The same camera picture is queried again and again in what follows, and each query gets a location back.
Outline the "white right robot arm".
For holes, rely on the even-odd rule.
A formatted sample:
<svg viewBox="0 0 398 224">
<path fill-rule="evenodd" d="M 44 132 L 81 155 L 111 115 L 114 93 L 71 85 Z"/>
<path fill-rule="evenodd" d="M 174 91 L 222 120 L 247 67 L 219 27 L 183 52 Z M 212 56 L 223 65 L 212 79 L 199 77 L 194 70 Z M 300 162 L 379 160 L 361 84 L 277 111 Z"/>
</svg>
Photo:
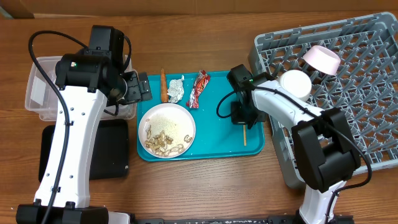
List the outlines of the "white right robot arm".
<svg viewBox="0 0 398 224">
<path fill-rule="evenodd" d="M 268 73 L 253 75 L 238 65 L 226 76 L 237 100 L 229 117 L 251 128 L 266 114 L 290 131 L 298 172 L 306 184 L 295 216 L 269 217 L 269 223 L 353 223 L 352 216 L 333 213 L 341 191 L 360 167 L 363 153 L 355 145 L 346 116 L 338 108 L 309 105 Z"/>
</svg>

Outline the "red snack wrapper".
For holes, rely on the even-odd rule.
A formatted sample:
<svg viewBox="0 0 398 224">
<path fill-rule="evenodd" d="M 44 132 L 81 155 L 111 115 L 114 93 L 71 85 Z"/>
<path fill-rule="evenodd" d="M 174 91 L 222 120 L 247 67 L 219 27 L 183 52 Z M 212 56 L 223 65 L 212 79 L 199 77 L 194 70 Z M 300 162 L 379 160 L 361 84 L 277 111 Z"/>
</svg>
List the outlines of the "red snack wrapper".
<svg viewBox="0 0 398 224">
<path fill-rule="evenodd" d="M 199 96 L 202 94 L 203 90 L 206 88 L 207 84 L 210 81 L 210 76 L 207 74 L 205 70 L 200 70 L 198 75 L 193 83 L 192 90 L 190 92 L 190 96 L 188 101 L 186 102 L 186 106 L 193 109 L 199 108 Z"/>
</svg>

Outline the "white bowl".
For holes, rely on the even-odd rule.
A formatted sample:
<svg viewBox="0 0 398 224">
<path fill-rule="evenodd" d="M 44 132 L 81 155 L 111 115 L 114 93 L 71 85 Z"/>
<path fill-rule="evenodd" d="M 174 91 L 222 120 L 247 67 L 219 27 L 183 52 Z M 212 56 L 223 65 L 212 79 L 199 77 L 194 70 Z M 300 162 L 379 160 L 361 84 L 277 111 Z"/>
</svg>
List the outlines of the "white bowl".
<svg viewBox="0 0 398 224">
<path fill-rule="evenodd" d="M 289 70 L 277 80 L 283 89 L 300 100 L 307 101 L 309 99 L 312 83 L 306 73 L 300 70 Z"/>
</svg>

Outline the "pink bowl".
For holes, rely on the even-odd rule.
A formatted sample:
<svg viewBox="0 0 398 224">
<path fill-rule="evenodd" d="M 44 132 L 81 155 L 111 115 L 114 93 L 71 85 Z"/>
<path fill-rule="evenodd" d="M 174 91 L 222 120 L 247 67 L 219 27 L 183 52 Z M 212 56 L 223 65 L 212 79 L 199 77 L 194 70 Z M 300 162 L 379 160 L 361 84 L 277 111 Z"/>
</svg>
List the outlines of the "pink bowl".
<svg viewBox="0 0 398 224">
<path fill-rule="evenodd" d="M 341 59 L 332 50 L 314 45 L 302 57 L 306 63 L 319 72 L 336 76 Z"/>
</svg>

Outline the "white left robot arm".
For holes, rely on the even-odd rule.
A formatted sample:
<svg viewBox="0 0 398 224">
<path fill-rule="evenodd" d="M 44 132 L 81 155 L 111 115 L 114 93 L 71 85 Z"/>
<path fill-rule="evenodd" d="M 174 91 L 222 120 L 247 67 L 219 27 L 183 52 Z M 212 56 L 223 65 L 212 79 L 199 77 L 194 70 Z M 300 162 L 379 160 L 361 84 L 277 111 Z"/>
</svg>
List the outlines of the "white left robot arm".
<svg viewBox="0 0 398 224">
<path fill-rule="evenodd" d="M 107 106 L 152 99 L 146 73 L 130 72 L 129 38 L 111 26 L 93 26 L 90 41 L 55 66 L 49 86 L 58 115 L 45 175 L 32 204 L 17 208 L 18 223 L 133 223 L 134 215 L 90 205 L 90 167 Z"/>
</svg>

